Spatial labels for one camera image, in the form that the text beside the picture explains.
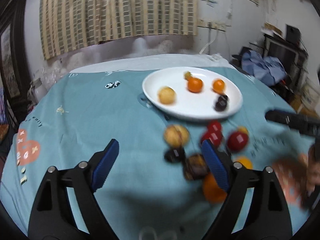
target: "checkered curtain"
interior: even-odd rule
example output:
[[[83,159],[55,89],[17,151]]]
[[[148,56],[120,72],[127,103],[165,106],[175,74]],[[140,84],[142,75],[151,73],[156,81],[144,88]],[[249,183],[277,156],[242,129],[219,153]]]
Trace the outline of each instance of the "checkered curtain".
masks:
[[[45,59],[139,35],[196,35],[197,0],[41,0]]]

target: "ribbed blue pad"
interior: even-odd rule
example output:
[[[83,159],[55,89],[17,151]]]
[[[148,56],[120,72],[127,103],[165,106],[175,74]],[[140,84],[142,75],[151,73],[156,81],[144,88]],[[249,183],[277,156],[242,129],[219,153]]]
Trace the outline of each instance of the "ribbed blue pad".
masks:
[[[202,143],[201,152],[218,186],[227,192],[230,187],[228,173],[209,142]]]
[[[96,169],[92,173],[91,189],[96,192],[98,188],[101,188],[109,175],[109,172],[115,163],[119,154],[119,143],[114,140],[109,147],[105,155],[100,160]]]

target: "white plate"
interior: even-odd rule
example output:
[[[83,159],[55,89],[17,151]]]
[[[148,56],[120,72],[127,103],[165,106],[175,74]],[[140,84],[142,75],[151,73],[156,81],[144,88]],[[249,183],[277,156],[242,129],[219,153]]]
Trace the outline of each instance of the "white plate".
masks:
[[[187,89],[187,81],[184,79],[186,71],[190,71],[193,76],[203,81],[202,92],[191,93]],[[222,79],[225,82],[225,94],[229,97],[227,109],[223,112],[214,109],[219,97],[211,88],[215,79]],[[159,102],[158,91],[164,86],[171,87],[177,94],[176,102],[172,105]],[[142,89],[146,97],[162,111],[192,121],[225,118],[238,112],[243,102],[240,90],[230,80],[215,72],[194,67],[172,67],[155,71],[143,80]]]

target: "silver bolt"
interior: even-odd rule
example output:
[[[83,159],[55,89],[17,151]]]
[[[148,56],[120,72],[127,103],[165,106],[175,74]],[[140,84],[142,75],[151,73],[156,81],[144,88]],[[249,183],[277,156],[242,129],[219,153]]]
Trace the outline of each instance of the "silver bolt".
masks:
[[[79,168],[83,169],[86,166],[88,166],[88,163],[87,162],[80,162],[78,166],[79,166]]]
[[[267,173],[272,173],[273,169],[270,166],[268,166],[268,167],[266,167],[266,172]]]
[[[236,169],[241,169],[241,168],[242,168],[242,164],[239,163],[239,162],[233,163],[233,166],[234,166]]]
[[[48,172],[50,172],[50,173],[54,172],[55,170],[56,170],[56,167],[55,167],[55,166],[50,166],[50,167],[48,168]]]

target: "red fruit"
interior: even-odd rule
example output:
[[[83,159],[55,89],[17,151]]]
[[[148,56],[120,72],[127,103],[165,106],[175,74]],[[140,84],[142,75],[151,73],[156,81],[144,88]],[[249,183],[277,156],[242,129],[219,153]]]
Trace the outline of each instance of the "red fruit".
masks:
[[[212,121],[207,125],[207,129],[210,132],[217,132],[217,131],[222,131],[222,126],[221,123],[218,121]]]
[[[222,137],[223,135],[221,131],[216,131],[216,132],[207,131],[202,135],[200,144],[202,144],[204,140],[209,139],[215,147],[219,147],[219,145],[221,144]]]
[[[240,152],[248,144],[249,136],[241,131],[235,131],[230,134],[227,147],[232,152]]]

